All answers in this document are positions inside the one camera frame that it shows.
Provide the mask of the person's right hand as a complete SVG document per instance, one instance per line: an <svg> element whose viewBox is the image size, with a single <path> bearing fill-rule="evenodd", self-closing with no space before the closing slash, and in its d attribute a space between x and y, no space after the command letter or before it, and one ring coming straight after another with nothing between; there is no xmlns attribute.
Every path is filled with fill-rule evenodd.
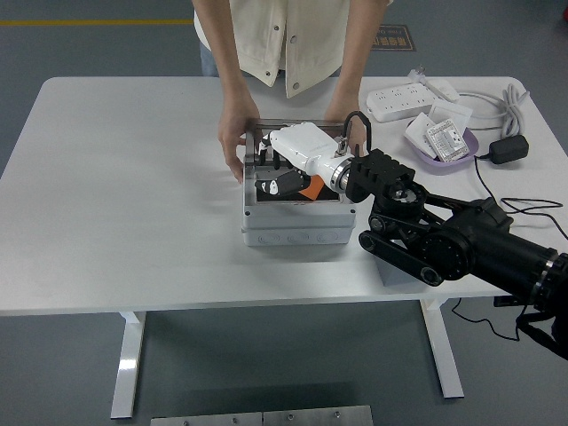
<svg viewBox="0 0 568 426"><path fill-rule="evenodd" d="M225 164L239 184L243 179L243 163L237 155L237 147L245 145L246 140L241 136L246 133L248 123L258 118L259 111L251 97L224 100L217 137Z"/></svg>

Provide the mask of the person's left hand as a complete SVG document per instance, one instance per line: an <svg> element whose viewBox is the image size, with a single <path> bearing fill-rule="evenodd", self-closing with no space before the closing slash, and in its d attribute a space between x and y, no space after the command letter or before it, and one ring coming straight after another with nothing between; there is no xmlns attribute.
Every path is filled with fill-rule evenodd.
<svg viewBox="0 0 568 426"><path fill-rule="evenodd" d="M324 114L324 119L330 122L345 122L348 114L358 111L359 105L354 104L330 104ZM350 119L348 145L352 154L365 154L367 142L367 128L358 116Z"/></svg>

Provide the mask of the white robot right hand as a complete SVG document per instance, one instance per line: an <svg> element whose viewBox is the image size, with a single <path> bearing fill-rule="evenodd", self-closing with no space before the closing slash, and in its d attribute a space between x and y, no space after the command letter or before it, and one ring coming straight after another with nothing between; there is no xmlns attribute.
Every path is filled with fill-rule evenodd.
<svg viewBox="0 0 568 426"><path fill-rule="evenodd" d="M292 170L277 177L259 178L255 187L271 196L301 193L318 177L336 193L347 187L351 155L347 153L348 137L331 137L313 122L293 124L270 132L259 143L258 153L271 148L273 158L288 161Z"/></svg>

